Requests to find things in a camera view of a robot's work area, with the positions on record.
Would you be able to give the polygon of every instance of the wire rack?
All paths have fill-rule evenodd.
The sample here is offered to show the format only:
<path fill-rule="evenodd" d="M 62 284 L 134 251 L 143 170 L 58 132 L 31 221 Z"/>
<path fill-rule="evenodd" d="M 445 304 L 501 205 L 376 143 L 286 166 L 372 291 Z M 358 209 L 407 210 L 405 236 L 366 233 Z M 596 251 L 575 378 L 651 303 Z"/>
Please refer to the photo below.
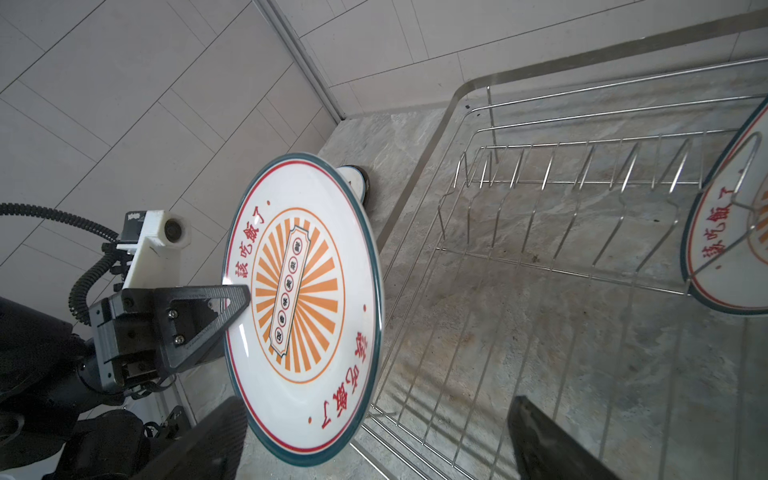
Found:
<path fill-rule="evenodd" d="M 505 417 L 527 395 L 627 480 L 765 472 L 765 320 L 687 295 L 679 249 L 767 62 L 498 103 L 488 88 L 382 254 L 384 358 L 353 448 L 385 477 L 518 478 Z"/>

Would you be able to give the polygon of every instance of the dish rack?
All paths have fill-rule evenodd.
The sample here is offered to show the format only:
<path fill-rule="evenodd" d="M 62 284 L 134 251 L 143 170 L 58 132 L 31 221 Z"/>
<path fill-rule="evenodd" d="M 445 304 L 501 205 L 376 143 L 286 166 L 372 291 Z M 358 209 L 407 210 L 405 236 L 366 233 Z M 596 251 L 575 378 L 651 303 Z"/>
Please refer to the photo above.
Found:
<path fill-rule="evenodd" d="M 352 447 L 387 478 L 519 478 L 506 415 L 525 395 L 622 479 L 762 475 L 765 319 L 698 303 L 679 256 L 766 71 L 487 87 L 454 115 L 382 252 L 383 360 Z"/>

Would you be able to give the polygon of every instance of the metal rim of rack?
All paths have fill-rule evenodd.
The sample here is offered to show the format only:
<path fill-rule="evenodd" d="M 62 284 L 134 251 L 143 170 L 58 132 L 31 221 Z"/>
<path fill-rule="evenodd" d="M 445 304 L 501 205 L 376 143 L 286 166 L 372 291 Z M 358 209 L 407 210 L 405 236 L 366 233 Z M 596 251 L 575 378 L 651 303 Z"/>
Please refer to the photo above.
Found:
<path fill-rule="evenodd" d="M 389 322 L 393 319 L 393 313 L 400 305 L 401 300 L 407 300 L 407 305 L 405 305 L 405 309 L 404 309 L 405 313 L 401 315 L 402 319 L 396 328 L 393 340 L 389 348 L 387 349 L 386 355 L 381 360 L 382 368 L 380 369 L 380 372 L 382 374 L 382 377 L 378 382 L 376 397 L 369 406 L 369 413 L 365 418 L 365 422 L 363 422 L 363 424 L 361 425 L 362 431 L 366 432 L 366 434 L 369 435 L 370 438 L 374 439 L 379 445 L 381 445 L 384 449 L 392 453 L 396 458 L 399 458 L 408 467 L 410 471 L 415 473 L 420 478 L 443 478 L 443 479 L 451 478 L 451 476 L 449 476 L 445 471 L 442 470 L 442 468 L 447 467 L 449 471 L 457 472 L 460 476 L 474 479 L 475 477 L 473 475 L 471 475 L 467 470 L 465 470 L 463 467 L 457 464 L 457 458 L 459 453 L 462 451 L 462 444 L 465 441 L 465 438 L 467 435 L 467 428 L 472 420 L 472 415 L 475 411 L 475 404 L 477 402 L 478 394 L 479 394 L 480 388 L 483 385 L 483 379 L 485 378 L 485 373 L 488 368 L 488 361 L 492 356 L 493 349 L 495 348 L 495 339 L 498 338 L 498 336 L 493 337 L 494 341 L 488 351 L 488 356 L 485 360 L 485 367 L 482 370 L 482 373 L 480 375 L 480 380 L 477 385 L 477 389 L 475 390 L 475 393 L 472 397 L 472 405 L 467 415 L 461 435 L 459 436 L 455 453 L 452 456 L 445 455 L 444 453 L 440 452 L 439 449 L 436 448 L 434 445 L 430 445 L 430 443 L 427 442 L 426 439 L 430 432 L 430 429 L 433 426 L 433 423 L 435 420 L 435 413 L 440 405 L 440 402 L 442 401 L 446 383 L 448 382 L 448 379 L 451 375 L 453 364 L 456 359 L 456 353 L 458 352 L 458 344 L 453 353 L 452 361 L 449 365 L 448 372 L 445 374 L 445 378 L 442 381 L 442 388 L 438 395 L 437 403 L 435 404 L 435 407 L 432 409 L 432 416 L 429 419 L 429 422 L 427 423 L 426 432 L 423 435 L 417 434 L 411 431 L 408 427 L 406 427 L 401 423 L 401 419 L 402 419 L 403 412 L 406 410 L 406 404 L 411 398 L 412 389 L 415 385 L 417 378 L 419 377 L 419 373 L 421 372 L 422 364 L 428 348 L 425 348 L 424 353 L 422 354 L 421 361 L 418 367 L 416 368 L 416 374 L 413 376 L 411 384 L 406 393 L 406 399 L 402 401 L 402 407 L 400 409 L 400 412 L 387 412 L 385 411 L 385 409 L 379 406 L 379 399 L 384 391 L 384 388 L 387 384 L 387 380 L 389 379 L 389 375 L 392 372 L 392 368 L 396 362 L 397 356 L 402 347 L 403 341 L 406 337 L 405 333 L 407 333 L 407 327 L 412 322 L 413 308 L 414 306 L 418 306 L 418 303 L 420 301 L 420 299 L 418 298 L 419 293 L 421 292 L 421 295 L 424 294 L 423 290 L 425 289 L 423 289 L 422 286 L 429 284 L 429 281 L 432 277 L 432 273 L 434 273 L 434 268 L 431 268 L 431 266 L 433 265 L 435 254 L 438 252 L 453 253 L 453 254 L 462 256 L 462 261 L 465 257 L 476 257 L 476 258 L 484 259 L 486 261 L 486 265 L 490 264 L 490 262 L 492 261 L 503 262 L 503 263 L 511 264 L 514 268 L 524 266 L 527 268 L 543 270 L 545 271 L 546 275 L 550 275 L 551 273 L 560 273 L 564 275 L 585 278 L 585 279 L 588 279 L 589 282 L 599 281 L 599 282 L 614 283 L 621 286 L 629 286 L 631 287 L 630 296 L 628 300 L 629 306 L 632 305 L 635 289 L 652 290 L 660 293 L 669 293 L 669 294 L 680 295 L 680 296 L 687 295 L 688 287 L 690 285 L 690 279 L 687 281 L 687 283 L 684 285 L 682 289 L 676 289 L 676 288 L 671 288 L 666 286 L 655 286 L 655 285 L 640 283 L 638 280 L 639 273 L 647 264 L 648 260 L 658 251 L 658 249 L 661 247 L 664 241 L 667 238 L 669 238 L 673 230 L 678 228 L 681 215 L 684 215 L 686 213 L 682 211 L 682 209 L 680 208 L 680 205 L 675 201 L 673 193 L 676 190 L 676 188 L 678 186 L 685 186 L 685 187 L 692 187 L 692 188 L 695 187 L 697 188 L 698 191 L 701 191 L 702 188 L 704 187 L 703 158 L 700 159 L 700 166 L 698 170 L 699 177 L 697 180 L 681 180 L 680 179 L 680 174 L 683 170 L 684 165 L 686 163 L 691 162 L 690 157 L 691 157 L 692 140 L 694 138 L 701 137 L 703 141 L 704 139 L 707 138 L 707 135 L 729 134 L 731 132 L 737 131 L 738 129 L 731 128 L 731 129 L 684 131 L 684 132 L 675 132 L 671 134 L 658 134 L 658 135 L 636 136 L 636 137 L 616 137 L 616 138 L 608 138 L 608 139 L 572 141 L 572 142 L 563 142 L 563 143 L 550 142 L 550 143 L 540 143 L 540 144 L 503 144 L 503 145 L 496 144 L 497 139 L 495 134 L 498 131 L 509 130 L 509 129 L 521 127 L 521 126 L 530 126 L 530 125 L 536 125 L 536 124 L 551 124 L 559 121 L 577 120 L 582 118 L 610 117 L 611 115 L 636 113 L 636 112 L 643 112 L 643 111 L 667 111 L 667 110 L 673 110 L 675 108 L 685 108 L 685 107 L 705 105 L 705 104 L 750 101 L 756 98 L 764 98 L 765 95 L 764 94 L 741 95 L 741 96 L 734 96 L 734 97 L 711 98 L 703 101 L 678 102 L 674 104 L 664 104 L 664 105 L 656 105 L 656 106 L 650 106 L 650 107 L 628 108 L 628 109 L 622 109 L 622 110 L 616 110 L 616 111 L 603 111 L 603 112 L 597 112 L 593 114 L 584 114 L 584 115 L 561 117 L 561 118 L 549 118 L 549 119 L 544 119 L 540 121 L 520 122 L 517 124 L 506 124 L 501 126 L 497 126 L 494 124 L 494 116 L 492 114 L 492 112 L 494 111 L 493 109 L 522 104 L 529 101 L 544 100 L 548 98 L 558 98 L 558 97 L 564 97 L 572 94 L 584 93 L 588 91 L 596 91 L 601 89 L 619 87 L 622 85 L 637 84 L 641 82 L 660 80 L 663 78 L 672 78 L 672 77 L 677 77 L 681 75 L 696 74 L 696 73 L 701 73 L 706 71 L 716 71 L 724 68 L 734 68 L 742 65 L 759 64 L 759 63 L 768 61 L 768 57 L 752 58 L 752 59 L 743 60 L 743 61 L 734 61 L 727 64 L 709 65 L 709 66 L 699 67 L 699 68 L 689 68 L 682 71 L 656 74 L 656 75 L 651 75 L 643 78 L 634 78 L 626 81 L 615 81 L 607 84 L 597 85 L 594 87 L 579 88 L 579 89 L 563 91 L 555 94 L 541 95 L 533 98 L 525 98 L 521 100 L 508 101 L 508 102 L 502 102 L 497 104 L 491 103 L 490 87 L 496 84 L 516 81 L 520 78 L 530 78 L 530 77 L 539 76 L 542 74 L 552 73 L 553 71 L 565 71 L 570 68 L 577 68 L 585 65 L 595 65 L 598 63 L 602 63 L 604 61 L 610 61 L 618 58 L 626 58 L 628 56 L 638 55 L 640 53 L 647 53 L 649 51 L 662 50 L 662 49 L 670 48 L 677 45 L 684 45 L 684 44 L 692 43 L 695 41 L 701 41 L 708 38 L 715 38 L 722 35 L 730 35 L 732 33 L 737 33 L 739 31 L 746 31 L 746 30 L 761 28 L 765 26 L 768 26 L 768 8 L 751 12 L 749 14 L 742 14 L 742 15 L 737 15 L 735 17 L 731 17 L 731 18 L 724 18 L 715 22 L 709 22 L 707 24 L 695 25 L 693 27 L 688 27 L 688 28 L 682 28 L 680 30 L 643 38 L 641 40 L 626 42 L 625 44 L 616 45 L 614 47 L 604 48 L 598 51 L 588 52 L 586 54 L 563 58 L 559 61 L 544 62 L 542 64 L 533 65 L 531 67 L 526 67 L 521 69 L 516 69 L 514 71 L 507 71 L 499 74 L 488 75 L 486 77 L 479 78 L 474 81 L 469 81 L 456 91 L 451 103 L 448 106 L 448 109 L 446 110 L 446 113 L 443 116 L 443 119 L 440 125 L 437 128 L 437 131 L 434 133 L 432 139 L 428 143 L 427 148 L 425 149 L 424 154 L 419 160 L 419 164 L 417 165 L 414 171 L 413 177 L 409 181 L 408 185 L 406 185 L 406 190 L 404 191 L 403 196 L 398 200 L 398 203 L 396 204 L 395 213 L 392 215 L 392 217 L 390 217 L 390 219 L 387 222 L 387 226 L 385 226 L 384 232 L 379 237 L 380 250 L 382 249 L 383 244 L 386 242 L 389 234 L 392 232 L 394 223 L 398 220 L 397 217 L 402 212 L 402 209 L 405 206 L 405 202 L 409 199 L 410 193 L 413 187 L 415 186 L 415 182 L 419 179 L 419 176 L 422 173 L 425 164 L 427 163 L 427 161 L 430 160 L 437 146 L 438 141 L 440 140 L 442 135 L 445 133 L 445 129 L 447 128 L 448 122 L 453 114 L 453 111 L 455 110 L 455 107 L 458 104 L 458 100 L 463 98 L 467 93 L 471 91 L 478 90 L 480 88 L 485 88 L 488 95 L 488 105 L 485 105 L 479 108 L 473 108 L 467 111 L 463 119 L 461 119 L 461 123 L 459 124 L 456 132 L 452 135 L 448 146 L 445 147 L 445 152 L 440 158 L 437 168 L 435 168 L 435 171 L 429 180 L 429 184 L 426 186 L 424 194 L 415 208 L 415 212 L 412 214 L 412 219 L 410 220 L 410 223 L 408 224 L 405 230 L 405 233 L 402 234 L 402 239 L 399 241 L 399 244 L 394 250 L 392 259 L 390 260 L 390 263 L 384 274 L 384 277 L 383 277 L 384 280 L 387 279 L 387 277 L 389 276 L 392 270 L 392 266 L 394 265 L 395 260 L 397 259 L 400 253 L 400 250 L 406 241 L 406 237 L 408 236 L 409 232 L 411 231 L 411 228 L 413 227 L 416 214 L 420 211 L 422 204 L 424 203 L 424 200 L 427 197 L 429 189 L 432 186 L 432 182 L 437 177 L 438 172 L 441 171 L 441 167 L 445 162 L 446 155 L 450 149 L 450 146 L 454 144 L 457 133 L 461 130 L 464 120 L 470 114 L 474 114 L 479 111 L 489 110 L 491 127 L 478 129 L 472 134 L 472 138 L 474 138 L 476 134 L 479 134 L 482 132 L 491 132 L 493 134 L 493 145 L 482 145 L 481 147 L 478 147 L 477 150 L 474 152 L 474 154 L 471 155 L 472 160 L 470 161 L 468 156 L 468 149 L 469 149 L 470 143 L 472 142 L 472 139 L 470 139 L 470 141 L 467 142 L 467 147 L 464 149 L 464 151 L 460 155 L 460 158 L 458 159 L 458 162 L 456 163 L 455 167 L 452 168 L 452 172 L 454 172 L 452 175 L 453 176 L 452 182 L 447 186 L 447 188 L 445 189 L 445 193 L 442 195 L 442 197 L 438 202 L 435 216 L 432 218 L 432 222 L 429 224 L 427 233 L 423 235 L 424 240 L 422 241 L 421 246 L 418 250 L 419 253 L 416 259 L 413 260 L 413 262 L 411 263 L 408 273 L 406 274 L 407 280 L 405 282 L 402 282 L 402 286 L 399 289 L 399 292 L 396 296 L 394 304 L 387 309 L 388 321 L 386 324 L 389 328 L 391 328 L 392 325 Z M 673 156 L 672 160 L 668 164 L 666 165 L 662 164 L 662 166 L 664 167 L 664 170 L 660 175 L 657 176 L 656 167 L 659 166 L 659 160 L 660 160 L 659 154 L 658 154 L 658 145 L 660 145 L 662 140 L 668 139 L 668 138 L 683 140 L 683 144 L 679 147 L 679 149 L 677 150 L 677 153 Z M 740 147 L 740 149 L 742 149 L 749 146 L 751 150 L 750 150 L 749 160 L 746 163 L 746 167 L 743 169 L 741 178 L 739 179 L 739 182 L 737 184 L 737 188 L 731 197 L 731 204 L 736 205 L 737 207 L 747 208 L 750 210 L 753 209 L 750 205 L 746 205 L 736 201 L 736 197 L 739 193 L 740 186 L 743 183 L 743 179 L 746 176 L 746 172 L 749 170 L 750 165 L 752 164 L 752 159 L 754 159 L 757 149 L 760 148 L 761 141 L 762 141 L 762 138 L 760 134 L 751 134 L 742 143 Z M 616 164 L 614 165 L 613 174 L 611 175 L 611 178 L 609 180 L 587 180 L 588 171 L 591 166 L 591 160 L 593 157 L 594 149 L 597 146 L 605 145 L 605 144 L 618 144 L 621 146 L 622 144 L 626 144 L 628 142 L 634 143 L 634 146 L 631 149 L 631 152 L 629 153 L 629 155 L 625 157 L 621 165 L 619 164 L 620 162 L 617 159 Z M 635 166 L 635 162 L 637 159 L 637 146 L 639 145 L 640 142 L 657 142 L 657 152 L 656 152 L 655 164 L 653 169 L 653 177 L 650 180 L 637 180 L 637 179 L 633 180 L 631 178 L 632 172 Z M 555 159 L 557 150 L 560 147 L 566 147 L 566 146 L 569 146 L 569 147 L 583 146 L 584 147 L 584 160 L 583 160 L 583 164 L 581 165 L 581 169 L 575 178 L 570 177 L 570 178 L 550 179 L 549 177 L 551 173 L 551 166 Z M 523 167 L 525 166 L 525 161 L 527 159 L 527 156 L 529 156 L 533 150 L 543 149 L 543 148 L 549 148 L 552 150 L 543 180 L 530 180 L 530 179 L 524 179 L 524 178 L 521 179 L 521 176 L 522 176 L 521 172 L 523 170 Z M 519 154 L 515 155 L 517 160 L 515 162 L 513 174 L 511 178 L 497 180 L 496 176 L 498 174 L 498 171 L 500 170 L 500 167 L 496 168 L 496 172 L 493 171 L 493 162 L 491 161 L 491 155 L 493 154 L 498 161 L 499 152 L 502 152 L 504 154 L 504 153 L 508 153 L 509 151 L 519 151 Z M 482 162 L 480 160 L 482 157 L 487 157 L 485 159 L 485 162 Z M 502 207 L 504 206 L 507 196 L 519 184 L 540 184 L 541 185 L 541 188 L 538 189 L 538 197 L 535 201 L 533 211 L 530 213 L 531 216 L 528 220 L 528 229 L 525 233 L 523 247 L 519 252 L 517 260 L 494 257 L 492 254 L 495 246 L 499 215 L 502 211 Z M 566 231 L 563 234 L 563 237 L 560 239 L 557 251 L 555 252 L 554 256 L 551 258 L 549 264 L 545 265 L 542 263 L 527 263 L 523 261 L 522 254 L 525 251 L 525 244 L 528 241 L 528 235 L 530 234 L 530 231 L 531 231 L 531 225 L 533 224 L 533 221 L 535 218 L 536 209 L 538 206 L 538 200 L 541 198 L 541 194 L 544 192 L 545 188 L 551 184 L 572 185 L 572 188 L 574 189 L 575 195 L 576 195 L 576 204 L 575 204 L 574 213 L 570 220 L 570 223 L 568 224 Z M 617 219 L 617 223 L 615 224 L 613 230 L 611 231 L 611 235 L 605 241 L 603 247 L 600 250 L 600 253 L 597 255 L 597 257 L 594 258 L 594 261 L 591 263 L 591 266 L 587 272 L 577 272 L 577 271 L 568 270 L 565 268 L 555 268 L 558 254 L 561 252 L 561 248 L 563 247 L 565 239 L 568 236 L 568 233 L 571 231 L 571 228 L 573 227 L 574 222 L 576 221 L 577 216 L 579 214 L 579 209 L 581 206 L 581 189 L 585 184 L 587 185 L 602 184 L 602 185 L 607 185 L 608 190 L 618 189 L 619 190 L 618 199 L 622 205 L 621 214 L 619 215 L 619 218 Z M 637 185 L 637 184 L 648 185 L 651 191 L 655 191 L 656 189 L 663 187 L 664 191 L 666 192 L 664 201 L 670 206 L 672 206 L 672 208 L 674 209 L 674 219 L 670 223 L 670 226 L 665 232 L 665 234 L 661 237 L 660 240 L 658 240 L 654 244 L 653 248 L 643 258 L 643 260 L 639 263 L 637 268 L 634 269 L 634 272 L 631 273 L 628 279 L 627 278 L 617 279 L 617 278 L 610 278 L 607 276 L 597 275 L 596 265 L 600 261 L 608 244 L 613 240 L 616 232 L 619 231 L 621 224 L 624 221 L 624 215 L 627 211 L 627 205 L 624 202 L 624 191 L 628 185 Z M 491 245 L 488 249 L 487 255 L 470 252 L 468 251 L 468 246 L 464 248 L 463 251 L 450 249 L 444 246 L 444 241 L 446 236 L 446 225 L 448 224 L 448 222 L 450 222 L 454 214 L 454 211 L 458 203 L 458 200 L 461 196 L 461 193 L 465 191 L 466 188 L 471 187 L 472 185 L 479 185 L 479 188 L 477 189 L 475 196 L 470 199 L 468 208 L 467 208 L 467 232 L 466 232 L 467 242 L 469 242 L 469 238 L 470 238 L 469 224 L 470 224 L 471 215 L 472 215 L 472 203 L 479 196 L 480 192 L 491 187 L 494 187 L 494 188 L 504 187 L 508 189 L 507 194 L 503 197 L 500 204 L 498 205 L 498 210 L 495 218 L 493 237 L 492 237 Z M 456 195 L 456 199 L 453 202 L 453 205 L 451 206 L 447 214 L 444 214 L 443 207 L 444 207 L 445 201 L 451 195 L 455 194 L 457 191 L 458 191 L 458 194 Z M 422 253 L 425 252 L 425 247 L 427 246 L 428 238 L 430 237 L 430 233 L 433 231 L 435 226 L 439 228 L 439 232 L 440 232 L 439 239 L 437 240 L 437 243 L 435 244 L 434 247 L 430 247 L 427 249 L 427 251 L 430 251 L 431 253 L 429 254 L 429 258 L 425 261 L 425 266 L 423 267 L 423 273 L 420 276 L 411 297 L 409 299 L 405 299 L 403 297 L 403 293 L 406 290 L 406 284 L 409 283 L 409 281 L 412 279 L 412 275 L 414 273 L 416 265 L 417 263 L 419 263 L 419 259 L 421 258 Z M 694 272 L 694 276 L 696 276 L 703 269 L 711 265 L 719 257 L 726 254 L 728 251 L 732 250 L 738 243 L 744 241 L 749 236 L 749 234 L 752 231 L 754 231 L 754 228 L 755 228 L 755 225 L 753 224 L 752 227 L 747 229 L 747 232 L 736 241 L 736 243 L 730 245 L 727 249 L 725 249 L 725 251 L 722 251 L 719 255 L 712 257 L 710 261 L 705 263 L 701 268 L 699 268 L 696 272 Z M 465 322 L 463 324 L 462 333 L 459 334 L 459 339 L 463 337 L 464 331 L 466 331 L 467 329 L 468 319 L 469 319 L 469 313 L 467 313 Z M 623 353 L 624 340 L 627 335 L 628 323 L 629 322 L 624 322 L 624 326 L 621 331 L 621 341 L 620 341 L 621 347 L 617 354 L 618 359 L 621 359 L 621 355 Z M 500 324 L 501 324 L 501 321 L 499 320 L 496 325 L 496 331 L 495 331 L 496 333 L 498 333 L 498 327 Z M 437 322 L 435 321 L 432 327 L 429 340 L 427 342 L 427 346 L 430 345 L 432 342 L 432 339 L 435 335 L 436 326 L 437 326 Z M 743 347 L 743 351 L 745 352 L 746 352 L 746 338 L 748 337 L 747 327 L 748 327 L 748 322 L 744 320 L 742 347 Z M 672 363 L 673 371 L 677 362 L 677 355 L 680 350 L 680 338 L 682 335 L 682 331 L 683 331 L 683 321 L 681 320 L 677 322 L 677 330 L 676 330 L 677 336 L 674 344 L 674 354 L 673 354 L 674 356 L 673 356 L 673 363 Z M 528 344 L 526 346 L 525 356 L 520 367 L 520 372 L 518 373 L 518 378 L 515 383 L 515 391 L 513 392 L 513 397 L 518 391 L 523 369 L 525 368 L 525 362 L 526 362 L 526 359 L 528 358 L 529 350 L 531 348 L 531 341 L 533 338 L 532 333 L 535 333 L 535 332 L 532 330 L 528 335 Z M 566 362 L 565 372 L 568 371 L 568 364 L 571 361 L 571 356 L 573 353 L 573 345 L 575 344 L 575 337 L 576 335 L 574 335 L 573 341 L 571 343 L 571 348 L 569 349 L 569 352 L 568 352 L 568 359 Z M 739 370 L 738 370 L 739 380 L 741 380 L 744 375 L 745 357 L 746 357 L 746 353 L 742 355 L 742 361 L 739 365 Z M 557 415 L 557 410 L 558 410 L 561 396 L 563 393 L 564 381 L 565 381 L 565 374 L 563 375 L 563 378 L 560 381 L 557 402 L 555 403 L 555 411 L 554 411 L 555 416 Z M 671 416 L 671 405 L 672 405 L 671 400 L 672 400 L 672 396 L 674 394 L 674 388 L 675 388 L 675 375 L 674 374 L 670 375 L 670 378 L 668 381 L 669 381 L 669 393 L 668 393 L 669 398 L 667 399 L 668 400 L 667 411 L 666 411 L 666 417 L 664 419 L 664 440 L 663 440 L 664 443 L 662 446 L 660 468 L 659 468 L 660 478 L 662 478 L 664 475 L 664 460 L 666 458 L 667 445 L 668 445 L 668 435 L 669 435 L 669 428 L 670 428 L 670 416 Z M 616 401 L 617 382 L 619 382 L 616 375 L 614 375 L 613 382 L 614 382 L 613 386 L 611 387 L 611 398 L 610 398 L 610 402 L 608 404 L 608 409 L 607 409 L 607 418 L 605 420 L 604 431 L 601 438 L 600 453 L 598 456 L 599 459 L 602 459 L 603 457 L 603 453 L 605 449 L 605 441 L 607 437 L 607 428 L 611 420 L 612 406 Z M 742 396 L 743 396 L 743 393 L 739 391 L 738 397 L 737 397 L 737 410 L 738 410 L 737 411 L 737 431 L 740 431 L 740 428 L 741 428 L 740 422 L 743 416 L 743 413 L 741 412 L 741 406 L 743 403 Z M 502 429 L 502 434 L 498 438 L 498 446 L 496 447 L 496 450 L 495 450 L 494 461 L 491 465 L 490 478 L 493 478 L 497 472 L 497 466 L 500 459 L 500 452 L 502 449 L 504 438 L 505 438 L 505 430 Z M 367 462 L 369 462 L 370 465 L 373 466 L 373 468 L 382 476 L 386 478 L 394 478 L 394 475 L 392 475 L 392 473 L 389 472 L 386 469 L 386 467 L 381 465 L 381 463 L 378 462 L 373 457 L 373 455 L 371 455 L 360 444 L 359 440 L 353 441 L 352 447 Z M 740 447 L 739 442 L 737 440 L 734 448 L 735 450 L 734 457 L 738 456 L 739 447 Z M 411 458 L 414 458 L 416 461 L 420 462 L 420 465 L 417 465 L 416 463 L 409 460 L 408 458 L 409 455 Z M 734 469 L 734 474 L 736 474 L 738 469 L 738 462 L 734 462 L 733 469 Z"/>

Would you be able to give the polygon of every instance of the gray stone surface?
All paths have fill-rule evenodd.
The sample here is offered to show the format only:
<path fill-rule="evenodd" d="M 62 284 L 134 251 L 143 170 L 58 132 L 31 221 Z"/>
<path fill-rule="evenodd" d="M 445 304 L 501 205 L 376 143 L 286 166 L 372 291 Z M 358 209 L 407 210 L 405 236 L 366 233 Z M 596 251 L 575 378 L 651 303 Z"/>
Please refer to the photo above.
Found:
<path fill-rule="evenodd" d="M 764 94 L 767 72 L 766 67 L 745 67 L 593 91 L 499 109 L 495 118 L 497 124 L 516 124 Z M 557 144 L 736 128 L 758 102 L 537 124 L 505 129 L 497 140 L 499 144 Z M 382 354 L 387 362 L 382 359 L 379 394 L 374 400 L 383 412 L 399 420 L 399 426 L 385 419 L 382 425 L 449 478 L 464 478 L 451 462 L 476 478 L 488 478 L 494 468 L 493 478 L 518 478 L 504 418 L 513 396 L 527 395 L 625 480 L 656 478 L 660 471 L 665 478 L 729 478 L 736 467 L 739 478 L 761 478 L 768 470 L 762 455 L 768 446 L 764 380 L 768 356 L 760 348 L 768 340 L 766 320 L 716 313 L 686 296 L 548 271 L 562 269 L 632 281 L 631 273 L 672 224 L 675 209 L 664 203 L 661 189 L 651 192 L 647 184 L 629 186 L 624 195 L 624 223 L 592 269 L 622 209 L 618 188 L 609 191 L 604 184 L 588 183 L 581 191 L 577 220 L 553 260 L 578 202 L 572 182 L 584 162 L 584 146 L 558 148 L 543 193 L 541 181 L 551 148 L 526 154 L 521 183 L 514 190 L 508 189 L 508 183 L 490 188 L 484 184 L 481 189 L 479 183 L 462 187 L 461 181 L 453 188 L 461 152 L 467 147 L 471 164 L 477 147 L 492 142 L 489 134 L 472 137 L 477 128 L 488 126 L 486 111 L 469 114 L 461 124 L 469 111 L 460 104 L 381 252 L 387 273 Z M 393 202 L 441 114 L 423 111 L 345 121 L 320 152 L 335 165 L 358 164 L 369 170 L 373 195 L 369 215 L 375 233 L 391 214 Z M 456 141 L 449 145 L 460 124 Z M 696 181 L 731 135 L 695 137 L 682 178 Z M 641 143 L 632 180 L 654 177 L 654 142 Z M 662 142 L 657 173 L 681 143 Z M 609 180 L 614 165 L 621 165 L 633 144 L 597 147 L 588 181 Z M 474 172 L 474 179 L 479 180 L 485 167 L 486 180 L 493 175 L 496 180 L 509 180 L 520 151 L 503 151 L 490 166 L 487 157 L 480 156 L 470 176 Z M 459 166 L 463 179 L 463 166 Z M 680 185 L 672 196 L 680 205 L 682 221 L 696 192 L 695 185 Z M 439 205 L 445 238 L 435 216 Z M 525 251 L 521 251 L 529 223 Z M 639 272 L 638 283 L 683 288 L 677 259 L 681 230 L 682 223 Z M 489 254 L 505 261 L 489 261 Z M 543 268 L 509 263 L 517 260 Z M 183 382 L 196 415 L 205 415 L 231 395 L 223 361 L 188 373 Z M 738 410 L 740 395 L 742 409 Z M 387 429 L 373 419 L 365 424 L 426 476 L 438 477 L 394 441 Z M 424 438 L 432 451 L 408 432 Z M 499 439 L 504 439 L 501 446 Z M 368 432 L 358 432 L 356 441 L 392 476 L 417 478 Z M 239 475 L 372 478 L 377 474 L 350 447 L 317 468 L 289 467 L 249 433 Z"/>

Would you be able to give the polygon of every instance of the white plate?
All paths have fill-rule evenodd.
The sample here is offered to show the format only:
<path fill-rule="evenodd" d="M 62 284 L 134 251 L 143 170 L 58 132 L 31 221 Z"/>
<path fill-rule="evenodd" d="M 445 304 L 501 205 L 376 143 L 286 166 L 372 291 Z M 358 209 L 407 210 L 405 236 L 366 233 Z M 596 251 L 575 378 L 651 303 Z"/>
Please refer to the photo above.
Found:
<path fill-rule="evenodd" d="M 253 180 L 231 231 L 223 283 L 251 287 L 227 332 L 233 387 L 274 455 L 325 462 L 359 427 L 379 366 L 384 297 L 366 215 L 333 167 L 288 154 Z"/>
<path fill-rule="evenodd" d="M 683 235 L 680 262 L 690 292 L 712 309 L 740 315 L 768 313 L 768 98 L 750 115 L 707 176 Z M 762 142 L 746 174 L 747 160 Z M 737 189 L 743 176 L 741 188 Z M 756 224 L 748 237 L 744 234 Z M 726 248 L 732 247 L 718 256 Z"/>

